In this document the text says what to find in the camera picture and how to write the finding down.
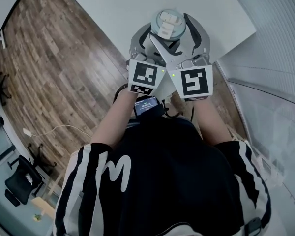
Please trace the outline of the black harness buckle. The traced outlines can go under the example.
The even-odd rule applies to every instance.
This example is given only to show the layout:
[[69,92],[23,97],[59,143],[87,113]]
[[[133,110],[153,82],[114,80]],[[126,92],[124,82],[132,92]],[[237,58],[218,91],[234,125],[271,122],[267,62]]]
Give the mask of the black harness buckle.
[[244,236],[257,236],[261,232],[262,224],[260,218],[250,220],[244,226]]

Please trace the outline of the white window blinds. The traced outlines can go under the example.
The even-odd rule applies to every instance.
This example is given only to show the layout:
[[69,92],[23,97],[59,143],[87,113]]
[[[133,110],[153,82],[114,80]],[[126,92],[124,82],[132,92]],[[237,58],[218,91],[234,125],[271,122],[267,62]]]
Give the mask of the white window blinds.
[[295,0],[238,0],[256,33],[221,58],[228,77],[295,97]]

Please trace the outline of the black chest device with screen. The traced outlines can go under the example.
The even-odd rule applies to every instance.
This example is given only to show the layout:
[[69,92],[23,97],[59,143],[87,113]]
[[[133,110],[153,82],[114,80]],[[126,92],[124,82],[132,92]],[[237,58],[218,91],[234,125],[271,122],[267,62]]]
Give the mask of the black chest device with screen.
[[148,119],[164,115],[165,110],[155,96],[145,95],[137,98],[134,113],[137,119]]

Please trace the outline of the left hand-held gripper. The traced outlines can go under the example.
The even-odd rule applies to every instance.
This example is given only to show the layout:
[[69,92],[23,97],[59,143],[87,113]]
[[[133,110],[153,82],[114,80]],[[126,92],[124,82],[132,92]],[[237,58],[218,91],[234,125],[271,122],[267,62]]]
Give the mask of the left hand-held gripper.
[[[128,61],[128,91],[153,96],[160,86],[165,75],[166,69],[163,66],[145,55],[144,41],[151,32],[151,24],[142,26],[131,38],[129,53],[131,59]],[[172,55],[165,49],[165,56],[180,56],[183,51],[176,51]]]

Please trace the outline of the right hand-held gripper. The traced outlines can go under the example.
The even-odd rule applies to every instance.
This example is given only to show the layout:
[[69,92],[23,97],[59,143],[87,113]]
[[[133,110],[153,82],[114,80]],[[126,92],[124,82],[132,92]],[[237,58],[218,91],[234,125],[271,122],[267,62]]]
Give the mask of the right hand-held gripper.
[[184,13],[186,25],[194,42],[192,55],[171,51],[162,38],[154,33],[149,38],[166,63],[166,69],[181,99],[196,101],[207,99],[213,94],[213,67],[209,63],[210,38],[202,25]]

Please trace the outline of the person's left forearm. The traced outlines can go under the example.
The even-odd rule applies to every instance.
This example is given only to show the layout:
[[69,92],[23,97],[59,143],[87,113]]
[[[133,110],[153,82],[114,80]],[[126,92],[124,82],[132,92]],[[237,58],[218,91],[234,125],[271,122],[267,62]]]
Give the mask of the person's left forearm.
[[123,89],[92,136],[91,143],[115,147],[123,137],[138,95]]

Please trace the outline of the person's black white striped shirt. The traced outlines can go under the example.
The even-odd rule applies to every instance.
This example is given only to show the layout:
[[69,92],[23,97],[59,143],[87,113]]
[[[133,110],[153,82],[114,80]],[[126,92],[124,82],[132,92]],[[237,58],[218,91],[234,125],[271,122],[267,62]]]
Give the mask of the person's black white striped shirt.
[[185,119],[126,129],[115,148],[72,154],[54,236],[244,236],[271,219],[268,188],[243,141],[211,146]]

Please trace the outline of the light wooden table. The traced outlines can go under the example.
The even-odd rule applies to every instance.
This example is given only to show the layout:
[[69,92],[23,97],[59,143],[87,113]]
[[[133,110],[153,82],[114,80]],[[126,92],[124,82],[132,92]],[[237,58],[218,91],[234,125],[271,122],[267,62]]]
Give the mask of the light wooden table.
[[59,186],[59,181],[63,177],[63,172],[59,174],[55,181],[52,178],[48,180],[43,189],[42,195],[39,196],[38,192],[43,186],[43,182],[40,184],[37,190],[32,193],[34,197],[31,202],[41,210],[41,214],[36,217],[42,217],[44,215],[49,216],[51,219],[55,217],[55,208],[49,203],[49,200],[52,194],[56,191],[56,188]]

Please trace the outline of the white square table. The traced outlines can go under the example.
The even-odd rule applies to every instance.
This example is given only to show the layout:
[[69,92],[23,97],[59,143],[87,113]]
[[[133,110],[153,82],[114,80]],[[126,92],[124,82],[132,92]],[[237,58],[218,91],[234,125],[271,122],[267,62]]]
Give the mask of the white square table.
[[[163,9],[174,9],[195,18],[210,38],[209,63],[224,56],[234,47],[255,33],[255,27],[237,0],[76,0],[78,4],[104,31],[118,50],[130,60],[130,42],[133,35],[153,15]],[[185,57],[194,57],[194,46],[188,26],[179,39],[178,51]],[[149,35],[144,41],[145,55],[166,69],[166,63],[151,42]],[[177,92],[166,69],[160,86],[153,96],[164,100]]]

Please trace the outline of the round grey-white plastic disc part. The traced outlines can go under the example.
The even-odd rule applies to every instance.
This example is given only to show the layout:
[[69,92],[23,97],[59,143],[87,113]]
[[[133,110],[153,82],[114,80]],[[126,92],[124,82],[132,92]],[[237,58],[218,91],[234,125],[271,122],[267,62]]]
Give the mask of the round grey-white plastic disc part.
[[165,41],[179,40],[186,30],[184,15],[174,9],[156,12],[151,20],[151,31]]

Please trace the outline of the person's right forearm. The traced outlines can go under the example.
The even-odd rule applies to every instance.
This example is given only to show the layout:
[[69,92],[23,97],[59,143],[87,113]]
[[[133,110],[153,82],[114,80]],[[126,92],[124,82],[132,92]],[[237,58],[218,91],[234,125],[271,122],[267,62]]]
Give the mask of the person's right forearm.
[[195,116],[203,139],[211,145],[232,140],[227,126],[210,99],[193,102]]

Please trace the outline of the white lidded cup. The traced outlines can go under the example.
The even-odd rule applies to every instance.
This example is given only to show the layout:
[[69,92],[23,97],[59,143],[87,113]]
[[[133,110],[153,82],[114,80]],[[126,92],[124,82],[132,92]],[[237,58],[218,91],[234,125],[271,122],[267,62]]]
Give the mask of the white lidded cup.
[[150,35],[154,36],[155,39],[167,50],[167,52],[171,53],[172,55],[176,55],[176,51],[180,46],[179,39],[175,41],[167,41],[154,33],[151,33]]

